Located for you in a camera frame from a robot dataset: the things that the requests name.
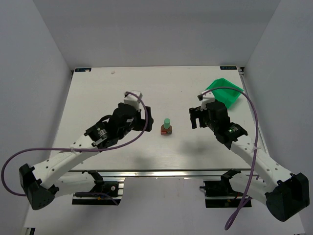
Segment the wall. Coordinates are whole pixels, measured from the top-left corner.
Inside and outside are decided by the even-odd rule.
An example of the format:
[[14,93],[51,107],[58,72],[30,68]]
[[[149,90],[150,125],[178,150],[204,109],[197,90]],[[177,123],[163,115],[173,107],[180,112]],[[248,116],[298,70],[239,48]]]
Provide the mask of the wall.
[[[246,66],[246,83],[256,103],[271,156],[310,181],[313,202],[312,61],[313,2],[283,0]],[[301,213],[313,234],[313,206]]]
[[[31,0],[0,7],[0,165],[15,152],[51,146],[70,84],[70,71]],[[7,168],[9,186],[22,192],[18,168],[48,153],[19,156]],[[20,234],[28,207],[0,185],[1,234]]]
[[279,0],[34,0],[71,69],[245,66]]

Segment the green tray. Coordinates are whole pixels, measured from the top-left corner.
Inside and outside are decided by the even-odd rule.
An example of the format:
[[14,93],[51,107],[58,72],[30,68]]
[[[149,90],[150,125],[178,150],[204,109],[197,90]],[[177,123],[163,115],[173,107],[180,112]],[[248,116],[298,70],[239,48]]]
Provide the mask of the green tray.
[[[232,87],[242,92],[244,91],[240,87],[237,87],[236,85],[227,81],[225,78],[216,79],[206,90],[216,88],[216,87]],[[219,89],[219,90],[212,91],[212,93],[218,101],[223,102],[225,104],[226,108],[229,108],[236,101],[236,99],[240,96],[239,92],[234,91],[234,90],[229,90],[229,89]]]

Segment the white table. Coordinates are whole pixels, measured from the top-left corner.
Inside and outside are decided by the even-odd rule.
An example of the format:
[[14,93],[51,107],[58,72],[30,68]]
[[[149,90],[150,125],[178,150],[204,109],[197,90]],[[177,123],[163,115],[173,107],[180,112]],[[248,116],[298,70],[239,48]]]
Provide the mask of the white table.
[[[188,109],[199,106],[197,95],[221,77],[243,87],[237,70],[221,70],[218,66],[92,68],[90,72],[74,72],[54,146],[68,147],[101,117],[112,114],[123,102],[125,91],[138,90],[152,109],[153,130],[127,147],[84,161],[75,170],[249,168],[220,144],[209,128],[191,129]],[[228,113],[232,122],[254,137],[253,118],[242,95]],[[165,118],[171,119],[171,136],[160,134]],[[118,144],[138,134],[132,131]]]

